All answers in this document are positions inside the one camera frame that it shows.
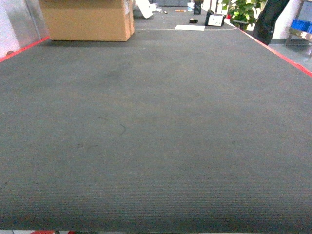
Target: black object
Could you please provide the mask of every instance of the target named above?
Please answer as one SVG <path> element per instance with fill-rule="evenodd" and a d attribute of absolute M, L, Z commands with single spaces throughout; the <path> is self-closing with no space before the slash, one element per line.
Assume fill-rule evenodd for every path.
<path fill-rule="evenodd" d="M 262 43 L 270 44 L 275 23 L 289 0 L 268 0 L 255 24 L 252 36 Z"/>
<path fill-rule="evenodd" d="M 207 14 L 206 14 L 206 20 L 205 20 L 205 26 L 210 26 L 209 25 L 209 18 L 210 16 L 222 16 L 222 23 L 221 23 L 221 26 L 224 25 L 224 18 L 225 16 L 224 15 L 221 15 L 221 14 L 214 14 L 214 12 L 212 10 L 208 10 L 207 11 Z"/>
<path fill-rule="evenodd" d="M 215 12 L 217 12 L 217 11 L 218 11 L 218 6 L 219 6 L 219 0 L 216 0 Z"/>
<path fill-rule="evenodd" d="M 207 14 L 206 14 L 206 21 L 205 21 L 205 26 L 208 26 L 208 22 L 209 22 L 209 17 L 211 14 L 213 14 L 214 12 L 212 10 L 208 10 Z"/>
<path fill-rule="evenodd" d="M 194 1 L 194 15 L 201 14 L 201 5 L 204 1 L 203 0 L 195 0 Z"/>
<path fill-rule="evenodd" d="M 198 20 L 197 19 L 190 19 L 190 23 L 198 23 Z"/>

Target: table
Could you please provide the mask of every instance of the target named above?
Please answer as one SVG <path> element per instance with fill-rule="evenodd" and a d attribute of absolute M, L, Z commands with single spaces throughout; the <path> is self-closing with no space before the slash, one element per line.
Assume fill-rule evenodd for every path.
<path fill-rule="evenodd" d="M 312 230 L 312 78 L 174 9 L 0 63 L 0 229 Z"/>

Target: metal shelf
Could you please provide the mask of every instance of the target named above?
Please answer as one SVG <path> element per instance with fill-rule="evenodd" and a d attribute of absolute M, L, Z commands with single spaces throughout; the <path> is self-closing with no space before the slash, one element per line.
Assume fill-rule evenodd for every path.
<path fill-rule="evenodd" d="M 288 32 L 291 33 L 292 35 L 295 35 L 295 36 L 300 37 L 304 40 L 308 40 L 308 41 L 312 42 L 312 34 L 311 33 L 307 33 L 304 31 L 297 30 L 297 29 L 293 29 L 293 28 L 287 28 L 287 29 L 288 29 Z"/>

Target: red edge trim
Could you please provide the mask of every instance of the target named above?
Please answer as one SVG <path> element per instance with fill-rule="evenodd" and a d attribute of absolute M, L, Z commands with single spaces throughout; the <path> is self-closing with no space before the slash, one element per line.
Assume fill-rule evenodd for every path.
<path fill-rule="evenodd" d="M 34 231 L 30 234 L 53 234 L 54 231 Z"/>
<path fill-rule="evenodd" d="M 30 44 L 30 45 L 27 45 L 26 47 L 21 48 L 21 49 L 15 51 L 15 52 L 11 53 L 10 55 L 4 56 L 4 57 L 0 58 L 0 62 L 3 62 L 3 61 L 5 61 L 5 60 L 7 60 L 7 59 L 9 59 L 9 58 L 11 58 L 11 57 L 13 57 L 13 56 L 15 56 L 15 55 L 21 53 L 21 52 L 23 52 L 23 51 L 25 51 L 25 50 L 28 50 L 29 48 L 34 47 L 35 45 L 38 45 L 38 44 L 40 44 L 41 42 L 43 42 L 43 41 L 45 41 L 45 40 L 48 40 L 49 38 L 50 38 L 50 37 L 42 38 L 41 40 L 38 40 L 38 41 L 36 41 L 36 42 L 34 42 L 34 43 Z"/>
<path fill-rule="evenodd" d="M 299 69 L 300 71 L 302 71 L 303 73 L 307 74 L 308 76 L 312 77 L 312 72 L 309 71 L 307 68 L 303 67 L 302 65 L 292 61 L 290 58 L 282 55 L 281 53 L 277 52 L 276 50 L 268 47 L 266 44 L 263 44 L 262 42 L 260 42 L 259 40 L 257 40 L 256 38 L 253 38 L 252 36 L 250 36 L 248 33 L 244 32 L 243 30 L 241 30 L 244 34 L 246 34 L 247 36 L 249 36 L 251 39 L 253 39 L 254 41 L 258 42 L 260 45 L 262 45 L 263 47 L 267 48 L 268 50 L 270 50 L 272 53 L 276 54 L 277 56 L 279 56 L 281 59 L 285 60 L 287 63 L 291 64 L 292 66 L 294 66 L 295 68 Z"/>

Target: green plant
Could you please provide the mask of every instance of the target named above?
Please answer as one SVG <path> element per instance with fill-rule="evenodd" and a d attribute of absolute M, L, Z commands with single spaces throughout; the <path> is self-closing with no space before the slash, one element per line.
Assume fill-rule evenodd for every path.
<path fill-rule="evenodd" d="M 223 10 L 228 8 L 231 1 L 229 14 L 231 15 L 231 22 L 237 26 L 234 20 L 246 22 L 247 25 L 244 29 L 247 29 L 248 24 L 254 24 L 256 17 L 254 16 L 256 10 L 261 8 L 261 3 L 265 3 L 266 0 L 222 0 Z"/>

